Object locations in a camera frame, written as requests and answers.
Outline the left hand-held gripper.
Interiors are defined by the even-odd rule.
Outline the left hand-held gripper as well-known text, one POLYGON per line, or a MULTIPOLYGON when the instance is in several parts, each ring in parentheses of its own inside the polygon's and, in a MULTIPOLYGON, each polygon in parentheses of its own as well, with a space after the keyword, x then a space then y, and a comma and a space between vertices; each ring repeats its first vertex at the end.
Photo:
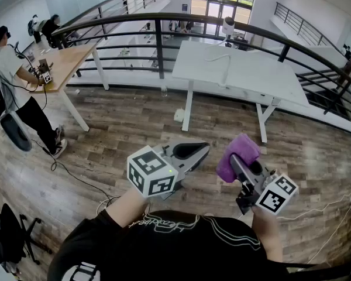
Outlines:
POLYGON ((167 199, 182 188, 185 173, 195 170, 208 156, 207 142, 145 146, 127 159, 127 178, 144 198, 167 199))

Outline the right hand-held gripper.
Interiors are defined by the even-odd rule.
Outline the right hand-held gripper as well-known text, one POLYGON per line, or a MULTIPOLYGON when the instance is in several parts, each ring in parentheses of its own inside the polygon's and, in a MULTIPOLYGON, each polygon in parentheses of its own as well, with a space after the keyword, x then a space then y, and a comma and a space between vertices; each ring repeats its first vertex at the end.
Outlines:
POLYGON ((298 186, 288 176, 268 170, 260 159, 247 165, 238 155, 233 154, 230 165, 242 183, 242 190, 236 198, 242 214, 256 205, 270 214, 278 215, 298 190, 298 186))

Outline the purple cloth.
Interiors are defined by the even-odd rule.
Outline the purple cloth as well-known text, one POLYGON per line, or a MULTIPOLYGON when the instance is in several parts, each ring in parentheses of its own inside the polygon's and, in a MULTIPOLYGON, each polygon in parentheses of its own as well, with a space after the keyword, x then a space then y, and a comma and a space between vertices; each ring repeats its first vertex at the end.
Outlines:
POLYGON ((230 164, 230 157, 236 155, 243 161, 246 167, 249 167, 260 156, 259 146, 252 141, 247 134, 239 134, 226 147, 221 160, 216 167, 217 175, 227 183, 233 183, 237 177, 232 165, 230 164))

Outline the white dome camera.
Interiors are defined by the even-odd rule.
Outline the white dome camera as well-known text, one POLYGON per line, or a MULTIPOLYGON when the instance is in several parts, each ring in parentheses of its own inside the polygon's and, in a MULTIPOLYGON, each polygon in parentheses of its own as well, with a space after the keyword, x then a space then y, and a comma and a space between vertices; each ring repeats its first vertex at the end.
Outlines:
POLYGON ((234 33, 234 29, 235 21, 230 16, 225 17, 223 20, 221 32, 225 36, 232 36, 234 33))

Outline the person's left forearm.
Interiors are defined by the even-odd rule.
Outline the person's left forearm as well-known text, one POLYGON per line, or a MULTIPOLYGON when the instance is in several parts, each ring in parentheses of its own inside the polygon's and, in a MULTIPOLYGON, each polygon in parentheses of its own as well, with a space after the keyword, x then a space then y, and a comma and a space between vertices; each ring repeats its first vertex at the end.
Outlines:
POLYGON ((143 197, 137 188, 131 187, 108 206, 106 212, 120 227, 124 228, 144 213, 148 202, 149 199, 143 197))

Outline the person's right forearm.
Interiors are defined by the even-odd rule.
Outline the person's right forearm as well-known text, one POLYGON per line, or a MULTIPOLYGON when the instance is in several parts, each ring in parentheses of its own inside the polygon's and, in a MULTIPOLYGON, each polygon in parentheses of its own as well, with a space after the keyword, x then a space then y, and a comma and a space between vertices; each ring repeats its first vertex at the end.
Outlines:
POLYGON ((261 241, 267 259, 274 262, 283 261, 283 246, 277 218, 258 206, 252 207, 252 229, 261 241))

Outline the small white box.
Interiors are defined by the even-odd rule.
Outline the small white box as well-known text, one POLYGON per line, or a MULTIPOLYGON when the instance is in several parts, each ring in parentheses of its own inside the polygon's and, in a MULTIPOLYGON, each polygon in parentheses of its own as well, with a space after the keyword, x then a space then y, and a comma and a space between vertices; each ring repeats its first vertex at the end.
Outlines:
POLYGON ((184 109, 177 109, 174 114, 174 120, 179 123, 183 123, 188 120, 187 113, 184 109))

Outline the black staircase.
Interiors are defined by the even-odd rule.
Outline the black staircase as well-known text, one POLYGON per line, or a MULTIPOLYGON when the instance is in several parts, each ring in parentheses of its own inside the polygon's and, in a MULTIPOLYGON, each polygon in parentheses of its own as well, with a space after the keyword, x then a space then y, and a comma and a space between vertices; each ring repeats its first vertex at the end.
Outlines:
POLYGON ((332 70, 322 70, 320 74, 312 71, 296 74, 308 102, 344 119, 351 121, 351 98, 347 92, 339 96, 342 88, 338 86, 339 75, 332 70))

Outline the person's black printed t-shirt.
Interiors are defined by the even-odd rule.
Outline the person's black printed t-shirt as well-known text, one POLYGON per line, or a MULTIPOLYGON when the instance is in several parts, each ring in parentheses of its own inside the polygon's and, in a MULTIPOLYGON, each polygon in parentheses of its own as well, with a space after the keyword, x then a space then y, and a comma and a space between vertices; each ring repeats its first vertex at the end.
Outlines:
POLYGON ((81 263, 101 281, 290 281, 244 222, 178 211, 155 211, 126 227, 106 211, 83 220, 54 256, 47 281, 63 281, 81 263))

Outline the black metal railing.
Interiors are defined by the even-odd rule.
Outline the black metal railing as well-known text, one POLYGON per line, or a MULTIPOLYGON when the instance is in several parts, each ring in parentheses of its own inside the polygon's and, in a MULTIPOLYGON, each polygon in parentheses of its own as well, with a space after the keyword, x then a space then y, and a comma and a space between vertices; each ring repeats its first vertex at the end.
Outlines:
MULTIPOLYGON (((70 27, 111 16, 136 13, 147 8, 147 6, 156 1, 157 0, 105 0, 82 12, 74 19, 65 23, 64 26, 70 27)), ((79 39, 89 42, 94 36, 106 36, 113 31, 115 27, 115 23, 105 23, 68 31, 63 33, 63 36, 66 42, 72 42, 79 39)))
MULTIPOLYGON (((137 22, 137 21, 144 21, 144 20, 152 20, 155 23, 155 29, 153 31, 149 31, 149 35, 155 35, 156 40, 160 41, 166 32, 162 30, 161 23, 163 20, 177 20, 181 22, 191 22, 191 23, 213 23, 216 25, 221 25, 223 23, 222 19, 218 19, 215 17, 210 16, 202 16, 202 15, 189 15, 189 14, 182 14, 182 13, 134 13, 129 15, 119 15, 119 16, 111 16, 108 18, 98 19, 95 21, 90 21, 85 24, 77 24, 70 27, 60 27, 56 31, 52 33, 52 36, 56 40, 56 45, 58 49, 65 49, 67 47, 71 47, 72 44, 76 43, 76 41, 66 42, 63 33, 68 31, 74 31, 83 27, 89 27, 94 25, 100 25, 105 23, 124 23, 124 22, 137 22)), ((253 44, 245 43, 241 40, 235 40, 231 37, 227 39, 228 43, 233 44, 238 47, 247 47, 249 51, 255 52, 260 51, 265 54, 269 54, 272 56, 276 56, 279 61, 289 61, 292 64, 296 64, 302 68, 305 68, 307 72, 314 72, 320 74, 322 70, 332 70, 339 75, 338 78, 338 86, 342 88, 339 96, 343 95, 344 93, 348 93, 351 95, 351 77, 341 68, 332 64, 326 58, 322 57, 321 55, 311 51, 309 48, 301 46, 300 44, 296 43, 295 41, 285 39, 273 32, 269 32, 267 30, 247 25, 244 23, 235 23, 235 28, 252 33, 254 35, 261 36, 265 39, 273 40, 277 43, 283 45, 283 48, 280 52, 273 52, 269 49, 265 49, 259 46, 255 46, 253 44)), ((320 108, 324 114, 329 113, 330 108, 323 110, 320 108)))
POLYGON ((323 33, 283 4, 276 2, 274 15, 285 25, 288 25, 288 27, 292 29, 306 44, 310 46, 330 46, 344 56, 342 51, 338 49, 323 33))

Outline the wooden table with white legs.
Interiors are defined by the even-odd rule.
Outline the wooden table with white legs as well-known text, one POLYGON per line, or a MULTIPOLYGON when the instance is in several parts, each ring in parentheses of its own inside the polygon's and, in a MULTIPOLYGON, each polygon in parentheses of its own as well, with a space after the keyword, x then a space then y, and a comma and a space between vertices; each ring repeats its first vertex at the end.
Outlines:
POLYGON ((40 94, 44 92, 46 94, 58 94, 62 98, 64 105, 67 107, 71 115, 86 132, 88 132, 90 128, 68 98, 64 91, 64 87, 77 72, 83 62, 86 61, 89 55, 93 56, 104 89, 108 90, 109 84, 99 59, 96 44, 84 44, 69 47, 66 49, 48 52, 42 56, 39 56, 33 62, 35 65, 37 65, 42 59, 45 59, 49 64, 53 64, 50 70, 51 82, 44 87, 38 88, 35 85, 28 84, 25 81, 23 82, 23 86, 30 90, 33 94, 40 94))

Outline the grey chair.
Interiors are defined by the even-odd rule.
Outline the grey chair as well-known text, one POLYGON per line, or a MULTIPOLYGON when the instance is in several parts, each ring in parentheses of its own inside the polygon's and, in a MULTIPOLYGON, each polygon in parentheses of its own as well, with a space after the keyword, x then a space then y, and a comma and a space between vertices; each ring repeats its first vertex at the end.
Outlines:
POLYGON ((29 152, 32 142, 25 124, 16 113, 19 107, 15 101, 14 88, 15 86, 0 74, 0 126, 19 150, 29 152))

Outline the black office chair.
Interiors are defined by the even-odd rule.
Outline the black office chair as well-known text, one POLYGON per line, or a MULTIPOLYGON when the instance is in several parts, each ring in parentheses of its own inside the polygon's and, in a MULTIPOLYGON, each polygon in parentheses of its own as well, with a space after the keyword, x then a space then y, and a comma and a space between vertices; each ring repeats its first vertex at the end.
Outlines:
POLYGON ((34 256, 32 246, 36 246, 47 252, 49 255, 53 251, 46 245, 37 242, 32 237, 32 231, 36 224, 41 224, 40 218, 34 218, 29 227, 25 227, 24 222, 27 216, 14 214, 10 206, 4 204, 0 212, 0 265, 7 263, 18 264, 26 256, 30 256, 32 261, 39 265, 40 261, 34 256))

